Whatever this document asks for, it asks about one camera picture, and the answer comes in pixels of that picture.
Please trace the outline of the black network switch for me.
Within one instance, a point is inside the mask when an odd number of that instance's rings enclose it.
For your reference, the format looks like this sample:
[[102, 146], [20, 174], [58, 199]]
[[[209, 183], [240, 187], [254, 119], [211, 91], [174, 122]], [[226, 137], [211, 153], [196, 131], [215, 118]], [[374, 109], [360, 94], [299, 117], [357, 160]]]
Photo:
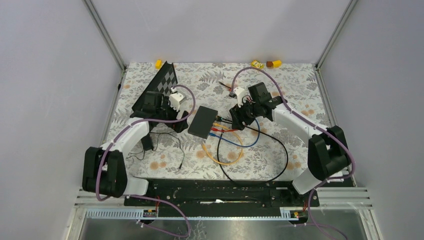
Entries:
[[187, 133], [206, 140], [217, 115], [217, 110], [205, 106], [200, 106], [191, 124], [189, 125]]

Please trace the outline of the black power adapter with cord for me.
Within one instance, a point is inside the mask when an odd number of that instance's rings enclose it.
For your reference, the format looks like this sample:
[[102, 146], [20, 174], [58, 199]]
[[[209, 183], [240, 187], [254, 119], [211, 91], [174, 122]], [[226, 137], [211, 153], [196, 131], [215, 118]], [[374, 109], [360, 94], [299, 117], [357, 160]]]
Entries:
[[[186, 158], [186, 154], [185, 154], [185, 152], [183, 150], [183, 147], [182, 147], [182, 141], [177, 136], [173, 135], [172, 132], [151, 132], [151, 134], [157, 135], [157, 137], [156, 137], [156, 145], [152, 147], [152, 149], [151, 149], [152, 151], [156, 151], [157, 150], [157, 148], [159, 146], [159, 140], [160, 140], [160, 136], [161, 135], [171, 136], [172, 138], [174, 138], [174, 139], [176, 139], [178, 141], [178, 148], [182, 152], [182, 160], [181, 160], [180, 165], [178, 166], [178, 170], [181, 170], [182, 169], [182, 166], [183, 166], [183, 163], [184, 163], [184, 160]], [[139, 161], [142, 161], [145, 158], [146, 150], [147, 149], [144, 147], [142, 151], [140, 151], [140, 152], [130, 152], [129, 155], [131, 157], [135, 157]], [[142, 158], [138, 158], [137, 155], [138, 154], [141, 154], [141, 153], [143, 153], [143, 157]]]

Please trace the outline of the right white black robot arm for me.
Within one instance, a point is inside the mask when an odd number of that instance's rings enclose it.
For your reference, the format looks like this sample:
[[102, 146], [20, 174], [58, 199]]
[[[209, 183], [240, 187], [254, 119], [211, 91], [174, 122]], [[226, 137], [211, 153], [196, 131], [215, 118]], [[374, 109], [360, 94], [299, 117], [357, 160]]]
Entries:
[[291, 205], [301, 205], [307, 199], [306, 193], [351, 164], [340, 127], [314, 124], [291, 109], [281, 96], [272, 97], [264, 83], [248, 89], [236, 87], [230, 95], [237, 99], [237, 104], [229, 110], [232, 128], [243, 130], [258, 117], [263, 117], [282, 125], [307, 146], [307, 168], [291, 182], [292, 189], [286, 193]]

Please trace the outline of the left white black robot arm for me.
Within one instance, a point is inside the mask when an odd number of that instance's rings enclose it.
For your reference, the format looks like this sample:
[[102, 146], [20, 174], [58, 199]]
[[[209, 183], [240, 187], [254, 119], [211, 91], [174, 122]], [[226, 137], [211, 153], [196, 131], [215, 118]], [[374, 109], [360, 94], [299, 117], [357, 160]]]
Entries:
[[110, 141], [100, 147], [89, 147], [84, 155], [82, 189], [95, 193], [103, 201], [136, 195], [144, 206], [152, 204], [155, 192], [146, 179], [128, 177], [125, 158], [142, 139], [150, 139], [151, 130], [159, 123], [166, 124], [177, 133], [188, 128], [189, 112], [178, 118], [185, 96], [180, 92], [166, 96], [160, 92], [144, 93], [132, 107], [126, 126]]

